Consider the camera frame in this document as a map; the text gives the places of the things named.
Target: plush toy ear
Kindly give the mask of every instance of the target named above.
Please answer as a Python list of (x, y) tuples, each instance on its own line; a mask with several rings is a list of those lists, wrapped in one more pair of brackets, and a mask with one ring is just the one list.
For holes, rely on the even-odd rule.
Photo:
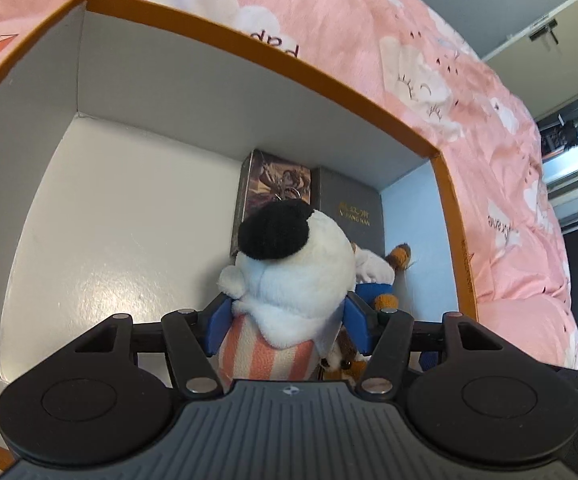
[(238, 229), (238, 248), (254, 260), (280, 260), (296, 254), (309, 238), (313, 207), (300, 199), (270, 202)]

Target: white plush toy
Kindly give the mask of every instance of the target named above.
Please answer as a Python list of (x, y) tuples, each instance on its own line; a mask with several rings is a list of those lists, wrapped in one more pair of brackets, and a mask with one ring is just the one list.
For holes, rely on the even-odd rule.
[[(227, 380), (294, 380), (291, 371), (299, 369), (308, 376), (331, 350), (342, 319), (341, 302), (355, 287), (349, 240), (322, 212), (302, 200), (283, 200), (247, 218), (238, 243), (235, 265), (223, 269), (218, 280), (220, 290), (236, 300), (232, 311), (237, 318), (221, 348), (223, 375)], [(243, 337), (243, 323), (253, 325), (257, 337)], [(261, 338), (266, 344), (261, 345)], [(305, 344), (313, 351), (303, 351)], [(256, 352), (269, 347), (275, 352), (262, 360), (260, 366), (269, 371), (264, 376)], [(309, 364), (297, 364), (299, 358)], [(248, 362), (238, 364), (238, 359)]]

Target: plush toy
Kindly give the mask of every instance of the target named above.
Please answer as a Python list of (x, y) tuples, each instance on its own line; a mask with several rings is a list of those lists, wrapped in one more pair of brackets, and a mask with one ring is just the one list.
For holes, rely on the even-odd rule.
[(349, 240), (302, 200), (271, 202), (238, 232), (235, 265), (218, 286), (235, 320), (219, 352), (223, 380), (302, 380), (328, 355), (355, 287)]
[[(398, 298), (392, 287), (397, 272), (405, 270), (411, 259), (411, 249), (401, 244), (385, 259), (352, 244), (355, 258), (355, 292), (376, 310), (397, 308)], [(347, 380), (352, 386), (367, 367), (368, 358), (359, 354), (343, 328), (326, 359), (321, 360), (323, 378), (327, 381)]]

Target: pink bedding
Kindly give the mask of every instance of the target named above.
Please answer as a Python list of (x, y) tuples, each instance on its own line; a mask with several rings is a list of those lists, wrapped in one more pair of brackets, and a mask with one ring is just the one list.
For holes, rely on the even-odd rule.
[[(0, 61), (64, 1), (0, 0)], [(578, 366), (565, 247), (541, 180), (536, 126), (436, 12), (420, 0), (151, 1), (297, 56), (438, 146), (464, 219), (480, 321), (537, 359)]]

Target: book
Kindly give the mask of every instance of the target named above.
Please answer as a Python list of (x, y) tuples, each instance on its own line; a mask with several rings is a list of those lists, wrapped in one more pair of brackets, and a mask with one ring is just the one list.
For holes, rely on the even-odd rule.
[(311, 171), (309, 168), (253, 150), (243, 161), (231, 232), (231, 250), (238, 252), (238, 228), (255, 210), (274, 200), (300, 198), (311, 201)]
[(378, 191), (316, 168), (311, 172), (311, 204), (333, 218), (350, 242), (384, 257), (383, 200)]

